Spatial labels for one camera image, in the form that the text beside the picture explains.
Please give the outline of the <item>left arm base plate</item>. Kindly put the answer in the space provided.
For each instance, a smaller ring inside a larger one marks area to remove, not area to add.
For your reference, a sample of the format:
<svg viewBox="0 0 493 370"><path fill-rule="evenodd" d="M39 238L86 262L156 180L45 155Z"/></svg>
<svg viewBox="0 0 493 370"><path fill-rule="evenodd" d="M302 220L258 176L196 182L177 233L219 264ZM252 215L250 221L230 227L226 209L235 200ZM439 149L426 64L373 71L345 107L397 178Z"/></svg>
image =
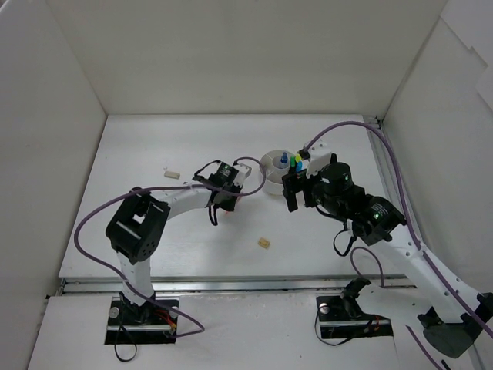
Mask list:
<svg viewBox="0 0 493 370"><path fill-rule="evenodd" d="M134 307L115 298L109 308L105 345L175 344L177 314L145 303Z"/></svg>

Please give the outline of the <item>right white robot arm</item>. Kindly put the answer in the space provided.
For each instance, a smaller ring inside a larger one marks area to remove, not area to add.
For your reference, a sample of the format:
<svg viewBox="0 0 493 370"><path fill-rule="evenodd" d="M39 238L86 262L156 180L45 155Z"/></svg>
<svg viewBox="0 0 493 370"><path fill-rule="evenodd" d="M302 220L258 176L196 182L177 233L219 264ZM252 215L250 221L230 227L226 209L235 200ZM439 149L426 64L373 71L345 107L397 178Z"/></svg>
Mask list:
<svg viewBox="0 0 493 370"><path fill-rule="evenodd" d="M289 211L304 205L340 221L350 241L361 240L382 253L424 297L422 302L391 300L386 312L409 326L420 325L427 342L449 357L461 357L482 332L491 333L492 294L467 285L411 233L406 217L389 200L354 184L350 166L337 160L317 173L291 165L282 178Z"/></svg>

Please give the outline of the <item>clear glue bottle blue cap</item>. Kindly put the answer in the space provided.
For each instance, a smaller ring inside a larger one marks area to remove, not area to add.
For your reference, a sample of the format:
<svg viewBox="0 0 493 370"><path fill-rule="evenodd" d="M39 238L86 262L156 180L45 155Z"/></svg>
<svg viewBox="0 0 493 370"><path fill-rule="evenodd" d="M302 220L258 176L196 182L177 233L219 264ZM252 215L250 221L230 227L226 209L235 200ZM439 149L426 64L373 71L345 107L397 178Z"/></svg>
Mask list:
<svg viewBox="0 0 493 370"><path fill-rule="evenodd" d="M289 166L289 157L287 152L283 152L279 160L279 168L286 168Z"/></svg>

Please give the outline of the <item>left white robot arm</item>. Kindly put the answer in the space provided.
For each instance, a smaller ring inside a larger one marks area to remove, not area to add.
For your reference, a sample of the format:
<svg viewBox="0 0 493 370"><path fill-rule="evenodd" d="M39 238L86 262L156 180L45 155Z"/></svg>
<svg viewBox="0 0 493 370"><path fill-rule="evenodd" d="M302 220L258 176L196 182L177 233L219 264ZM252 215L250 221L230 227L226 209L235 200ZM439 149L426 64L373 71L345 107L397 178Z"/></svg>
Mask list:
<svg viewBox="0 0 493 370"><path fill-rule="evenodd" d="M151 319L154 304L148 298L155 297L150 277L150 258L156 251L166 222L191 210L206 208L212 225L218 224L219 209L232 212L236 196L243 189L251 168L243 164L229 165L214 160L218 167L204 177L197 170L192 183L183 190L160 190L156 195L143 193L125 199L106 228L106 236L120 262L121 272L138 292L131 288L122 290L126 314L134 322L142 324Z"/></svg>

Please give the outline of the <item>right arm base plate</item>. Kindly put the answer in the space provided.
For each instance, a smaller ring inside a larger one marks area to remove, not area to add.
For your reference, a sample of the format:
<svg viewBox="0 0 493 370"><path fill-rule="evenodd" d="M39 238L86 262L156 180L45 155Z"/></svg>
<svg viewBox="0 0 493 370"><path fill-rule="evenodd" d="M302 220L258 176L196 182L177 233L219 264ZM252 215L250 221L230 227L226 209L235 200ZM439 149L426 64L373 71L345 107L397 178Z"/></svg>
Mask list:
<svg viewBox="0 0 493 370"><path fill-rule="evenodd" d="M359 338L393 337L391 321L361 310L353 298L317 296L314 330L317 338L337 347Z"/></svg>

